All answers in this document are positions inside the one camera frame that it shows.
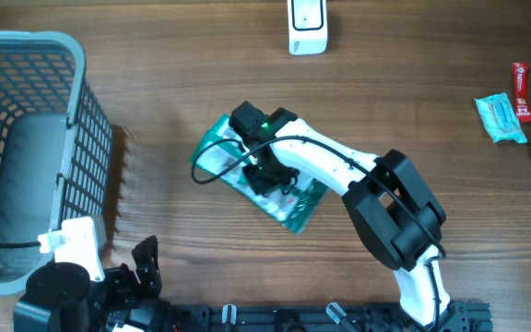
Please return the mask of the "green 3M gloves package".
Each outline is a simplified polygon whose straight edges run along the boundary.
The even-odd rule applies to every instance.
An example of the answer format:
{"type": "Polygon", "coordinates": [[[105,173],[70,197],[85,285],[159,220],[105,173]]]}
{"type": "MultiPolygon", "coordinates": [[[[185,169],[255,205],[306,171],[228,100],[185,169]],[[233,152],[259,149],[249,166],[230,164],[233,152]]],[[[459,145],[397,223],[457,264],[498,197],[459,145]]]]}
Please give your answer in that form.
{"type": "MultiPolygon", "coordinates": [[[[229,126],[230,117],[222,115],[201,138],[191,162],[214,176],[248,151],[242,139],[229,126]]],[[[258,195],[242,172],[245,166],[254,166],[256,158],[242,161],[220,180],[254,203],[269,217],[288,230],[300,234],[309,223],[327,187],[314,178],[300,174],[296,180],[264,195],[258,195]]]]}

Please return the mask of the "teal wet wipes pack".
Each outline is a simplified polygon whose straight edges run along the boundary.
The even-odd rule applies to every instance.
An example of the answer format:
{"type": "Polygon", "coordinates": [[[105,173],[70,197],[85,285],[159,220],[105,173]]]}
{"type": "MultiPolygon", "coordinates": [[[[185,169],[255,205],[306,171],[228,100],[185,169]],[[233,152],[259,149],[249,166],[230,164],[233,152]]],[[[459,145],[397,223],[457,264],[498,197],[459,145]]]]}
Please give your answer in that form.
{"type": "Polygon", "coordinates": [[[494,143],[514,141],[526,144],[527,138],[505,92],[475,99],[478,114],[494,143]]]}

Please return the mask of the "red Nescafe stick sachet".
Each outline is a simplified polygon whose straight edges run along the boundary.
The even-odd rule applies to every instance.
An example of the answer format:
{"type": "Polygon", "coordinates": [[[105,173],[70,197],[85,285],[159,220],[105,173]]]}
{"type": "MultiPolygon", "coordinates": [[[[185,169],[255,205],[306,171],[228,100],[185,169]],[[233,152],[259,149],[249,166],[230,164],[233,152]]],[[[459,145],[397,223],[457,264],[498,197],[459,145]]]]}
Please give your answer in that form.
{"type": "Polygon", "coordinates": [[[515,115],[521,123],[531,123],[531,110],[527,102],[527,63],[512,63],[515,115]]]}

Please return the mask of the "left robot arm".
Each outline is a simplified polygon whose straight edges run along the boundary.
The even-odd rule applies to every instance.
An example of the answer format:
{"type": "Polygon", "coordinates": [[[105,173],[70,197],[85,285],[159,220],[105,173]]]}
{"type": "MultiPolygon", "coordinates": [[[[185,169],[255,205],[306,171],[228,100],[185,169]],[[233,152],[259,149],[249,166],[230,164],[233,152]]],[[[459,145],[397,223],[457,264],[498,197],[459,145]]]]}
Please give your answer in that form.
{"type": "Polygon", "coordinates": [[[170,304],[159,296],[159,243],[147,237],[132,250],[136,263],[107,268],[105,279],[89,279],[75,263],[50,262],[34,272],[16,303],[16,331],[163,331],[170,304]]]}

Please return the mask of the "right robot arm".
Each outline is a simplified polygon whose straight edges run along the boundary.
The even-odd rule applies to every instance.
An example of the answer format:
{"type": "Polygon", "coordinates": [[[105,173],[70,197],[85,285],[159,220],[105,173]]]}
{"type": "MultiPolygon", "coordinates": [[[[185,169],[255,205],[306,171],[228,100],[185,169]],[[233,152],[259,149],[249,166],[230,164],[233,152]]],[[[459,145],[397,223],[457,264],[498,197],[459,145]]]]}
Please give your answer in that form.
{"type": "Polygon", "coordinates": [[[359,152],[321,135],[284,108],[267,115],[245,101],[229,125],[255,162],[243,168],[252,190],[288,192],[301,175],[337,193],[369,253],[393,270],[402,310],[439,330],[450,302],[439,270],[445,212],[410,159],[359,152]]]}

